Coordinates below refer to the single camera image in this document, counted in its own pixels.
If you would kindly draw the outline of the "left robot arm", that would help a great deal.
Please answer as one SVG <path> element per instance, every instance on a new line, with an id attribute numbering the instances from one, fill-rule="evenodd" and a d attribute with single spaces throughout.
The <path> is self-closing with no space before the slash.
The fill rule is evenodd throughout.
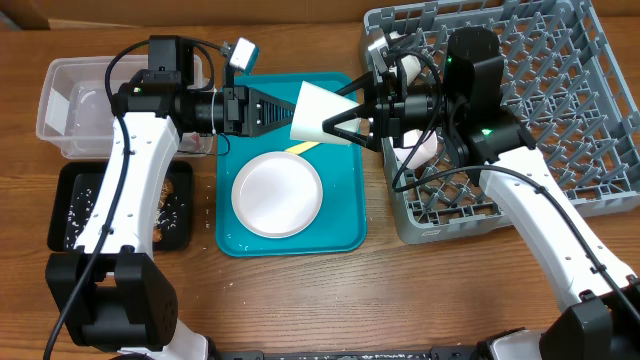
<path id="1" fill-rule="evenodd" d="M 147 66 L 106 92 L 113 141 L 93 210 L 72 250 L 53 253 L 45 269 L 54 328 L 123 359 L 212 359 L 213 341 L 180 321 L 176 291 L 154 261 L 164 179 L 186 134 L 258 137 L 290 124 L 294 106 L 236 83 L 259 54 L 247 39 L 219 46 L 221 88 L 194 84 L 193 56 L 209 54 L 211 42 L 155 35 L 144 46 Z"/>

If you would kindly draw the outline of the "white bowl with walnut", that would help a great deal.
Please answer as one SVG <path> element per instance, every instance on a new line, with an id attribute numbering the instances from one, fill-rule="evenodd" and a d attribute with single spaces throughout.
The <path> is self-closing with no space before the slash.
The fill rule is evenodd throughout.
<path id="1" fill-rule="evenodd" d="M 367 47 L 367 54 L 371 58 L 374 72 L 379 76 L 398 75 L 398 67 L 403 69 L 406 82 L 413 82 L 421 72 L 421 62 L 415 55 L 398 56 L 399 52 L 418 51 L 420 40 L 415 34 L 399 34 L 377 32 Z"/>

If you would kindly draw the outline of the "white paper cup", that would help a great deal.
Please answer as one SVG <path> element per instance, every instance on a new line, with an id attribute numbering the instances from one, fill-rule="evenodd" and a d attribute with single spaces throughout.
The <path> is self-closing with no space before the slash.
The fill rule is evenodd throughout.
<path id="1" fill-rule="evenodd" d="M 290 139 L 349 145 L 351 141 L 324 132 L 322 123 L 357 106 L 353 100 L 303 81 L 291 123 Z"/>

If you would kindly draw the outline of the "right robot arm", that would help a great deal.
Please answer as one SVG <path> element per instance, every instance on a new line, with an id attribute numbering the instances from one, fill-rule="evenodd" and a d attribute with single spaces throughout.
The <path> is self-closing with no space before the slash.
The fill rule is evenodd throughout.
<path id="1" fill-rule="evenodd" d="M 381 36 L 375 67 L 347 86 L 363 104 L 326 118 L 326 134 L 379 150 L 441 136 L 454 173 L 465 174 L 510 219 L 543 269 L 560 315 L 546 330 L 509 330 L 480 341 L 473 359 L 635 359 L 639 355 L 639 279 L 591 230 L 551 175 L 536 141 L 501 102 L 504 59 L 496 33 L 455 30 L 430 87 L 416 86 L 403 60 L 408 37 Z"/>

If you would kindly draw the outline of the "yellow plastic spoon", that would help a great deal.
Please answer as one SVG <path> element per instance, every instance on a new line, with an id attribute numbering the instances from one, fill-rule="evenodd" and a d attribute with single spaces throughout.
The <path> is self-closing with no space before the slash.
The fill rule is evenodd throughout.
<path id="1" fill-rule="evenodd" d="M 294 154 L 294 155 L 300 155 L 312 148 L 314 148 L 315 146 L 318 145 L 318 142 L 311 142 L 311 141 L 306 141 L 306 142 L 302 142 L 299 143 L 297 145 L 291 146 L 289 148 L 286 149 L 287 153 L 290 154 Z"/>

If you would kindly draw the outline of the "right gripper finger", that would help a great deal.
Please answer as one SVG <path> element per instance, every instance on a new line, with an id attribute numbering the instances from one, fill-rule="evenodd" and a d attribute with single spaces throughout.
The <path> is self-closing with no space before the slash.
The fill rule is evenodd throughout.
<path id="1" fill-rule="evenodd" d="M 362 90 L 365 98 L 375 97 L 375 82 L 374 74 L 372 71 L 364 73 L 349 84 L 336 90 L 335 94 L 347 96 L 353 92 L 356 92 L 357 90 Z"/>
<path id="2" fill-rule="evenodd" d="M 378 130 L 375 120 L 376 113 L 375 104 L 361 104 L 327 118 L 322 122 L 322 130 L 329 135 L 347 140 L 362 148 L 379 152 L 380 137 L 376 133 Z M 356 127 L 359 127 L 361 119 L 368 120 L 369 118 L 373 119 L 373 124 L 370 126 L 370 135 L 363 135 L 356 130 L 349 131 L 340 127 L 341 124 L 351 120 L 355 120 Z"/>

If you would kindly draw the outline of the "pink round plate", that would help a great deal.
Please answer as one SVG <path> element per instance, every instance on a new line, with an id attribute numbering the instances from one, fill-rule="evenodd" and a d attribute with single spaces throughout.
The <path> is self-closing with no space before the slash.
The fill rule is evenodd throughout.
<path id="1" fill-rule="evenodd" d="M 323 196 L 320 176 L 307 160 L 275 151 L 243 165 L 232 185 L 231 205 L 247 230 L 264 238 L 281 239 L 311 225 Z"/>

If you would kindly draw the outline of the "brown carrot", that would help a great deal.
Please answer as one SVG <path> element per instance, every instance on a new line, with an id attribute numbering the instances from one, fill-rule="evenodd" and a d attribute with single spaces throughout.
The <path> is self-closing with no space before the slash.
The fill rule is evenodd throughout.
<path id="1" fill-rule="evenodd" d="M 153 229 L 153 237 L 152 240 L 154 243 L 160 242 L 163 239 L 162 231 L 158 228 Z"/>

